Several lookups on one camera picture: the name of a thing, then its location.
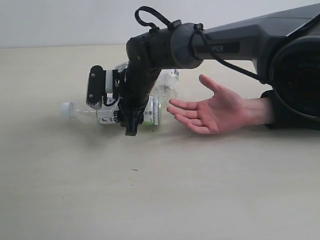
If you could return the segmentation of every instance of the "table surface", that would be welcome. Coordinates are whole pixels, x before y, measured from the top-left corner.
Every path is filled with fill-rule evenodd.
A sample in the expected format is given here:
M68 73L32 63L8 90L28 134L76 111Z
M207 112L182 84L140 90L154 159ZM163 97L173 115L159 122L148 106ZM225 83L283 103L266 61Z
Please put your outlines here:
M320 133L264 126L191 133L167 112L136 137L61 119L94 65L124 46L0 50L1 240L318 240ZM253 71L250 62L235 62ZM182 100L206 74L244 98L267 89L216 61L182 70Z

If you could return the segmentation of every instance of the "robotic arm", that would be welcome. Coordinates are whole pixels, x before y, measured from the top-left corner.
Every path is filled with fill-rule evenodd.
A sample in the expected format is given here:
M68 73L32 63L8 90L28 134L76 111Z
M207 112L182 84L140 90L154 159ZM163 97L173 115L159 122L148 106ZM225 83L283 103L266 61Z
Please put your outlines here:
M140 11L154 15L166 28L142 21ZM147 6L135 12L135 19L150 29L127 42L128 65L92 67L87 87L87 104L93 109L107 105L107 94L113 94L127 136L137 134L161 70L194 69L204 60L217 60L271 85L288 108L320 121L320 3L210 29L201 23L171 22ZM252 61L257 74L226 60Z

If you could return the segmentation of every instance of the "forearm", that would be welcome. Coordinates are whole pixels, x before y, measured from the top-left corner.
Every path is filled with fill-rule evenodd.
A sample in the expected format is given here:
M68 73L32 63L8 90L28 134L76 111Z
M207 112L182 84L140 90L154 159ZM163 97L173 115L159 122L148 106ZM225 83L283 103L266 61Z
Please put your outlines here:
M274 122L273 107L268 97L244 99L246 126L266 125Z

